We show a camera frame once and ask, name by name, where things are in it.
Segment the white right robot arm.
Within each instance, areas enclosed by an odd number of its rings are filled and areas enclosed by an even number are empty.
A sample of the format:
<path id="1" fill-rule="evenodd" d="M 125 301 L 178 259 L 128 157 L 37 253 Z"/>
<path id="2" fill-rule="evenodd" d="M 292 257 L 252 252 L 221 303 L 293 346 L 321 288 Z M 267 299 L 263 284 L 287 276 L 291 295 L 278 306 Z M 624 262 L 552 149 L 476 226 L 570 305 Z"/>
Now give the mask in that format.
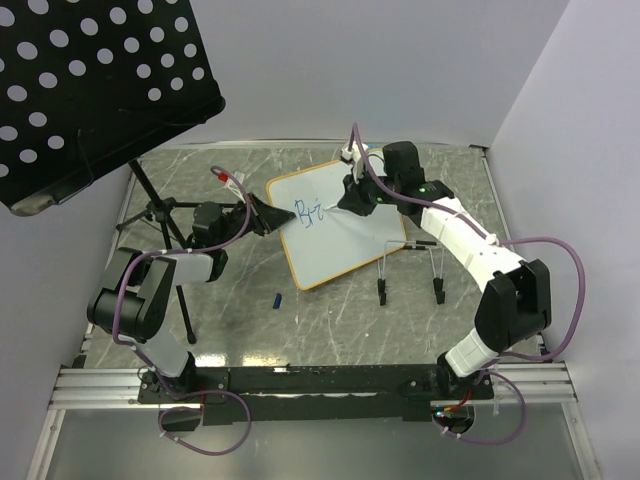
<path id="1" fill-rule="evenodd" d="M 381 205 L 436 239 L 470 274 L 481 299 L 469 334 L 438 360 L 436 384 L 448 398 L 466 392 L 480 370 L 515 344 L 551 323 L 550 272 L 540 260 L 526 261 L 501 245 L 440 180 L 426 178 L 417 147 L 409 141 L 383 147 L 376 174 L 365 147 L 350 140 L 340 159 L 351 171 L 337 206 L 369 216 Z"/>

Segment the yellow framed whiteboard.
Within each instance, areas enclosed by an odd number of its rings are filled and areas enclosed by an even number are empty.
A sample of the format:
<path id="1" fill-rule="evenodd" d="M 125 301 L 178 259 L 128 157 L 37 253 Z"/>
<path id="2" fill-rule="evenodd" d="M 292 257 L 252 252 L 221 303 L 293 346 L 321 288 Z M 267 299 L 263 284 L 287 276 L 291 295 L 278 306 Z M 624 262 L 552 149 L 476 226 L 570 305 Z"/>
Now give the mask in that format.
<path id="1" fill-rule="evenodd" d="M 383 255 L 386 240 L 404 240 L 401 215 L 392 205 L 357 216 L 346 210 L 325 211 L 344 193 L 350 167 L 334 160 L 270 180 L 269 203 L 294 213 L 280 228 L 286 258 L 296 287 L 310 290 Z"/>

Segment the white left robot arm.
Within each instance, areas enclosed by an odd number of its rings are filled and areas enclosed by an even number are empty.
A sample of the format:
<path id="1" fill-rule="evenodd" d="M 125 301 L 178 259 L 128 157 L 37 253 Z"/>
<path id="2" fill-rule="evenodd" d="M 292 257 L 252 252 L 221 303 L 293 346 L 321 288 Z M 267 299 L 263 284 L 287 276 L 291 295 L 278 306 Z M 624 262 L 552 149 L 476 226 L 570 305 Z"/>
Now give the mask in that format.
<path id="1" fill-rule="evenodd" d="M 235 204 L 196 206 L 187 249 L 153 255 L 128 247 L 115 251 L 87 307 L 88 320 L 131 348 L 160 378 L 162 390 L 177 402 L 198 387 L 195 358 L 164 323 L 171 292 L 185 284 L 220 278 L 228 255 L 224 248 L 248 233 L 265 236 L 296 218 L 250 193 Z"/>

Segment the blue marker cap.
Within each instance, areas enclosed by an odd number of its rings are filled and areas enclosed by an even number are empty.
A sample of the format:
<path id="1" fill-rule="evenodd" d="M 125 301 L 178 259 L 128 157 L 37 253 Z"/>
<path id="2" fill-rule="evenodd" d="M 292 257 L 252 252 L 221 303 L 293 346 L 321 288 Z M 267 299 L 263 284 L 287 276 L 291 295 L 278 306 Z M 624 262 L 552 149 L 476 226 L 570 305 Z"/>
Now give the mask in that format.
<path id="1" fill-rule="evenodd" d="M 279 309 L 281 306 L 281 302 L 282 302 L 282 294 L 281 293 L 277 293 L 275 298 L 274 298 L 274 302 L 273 302 L 273 309 Z"/>

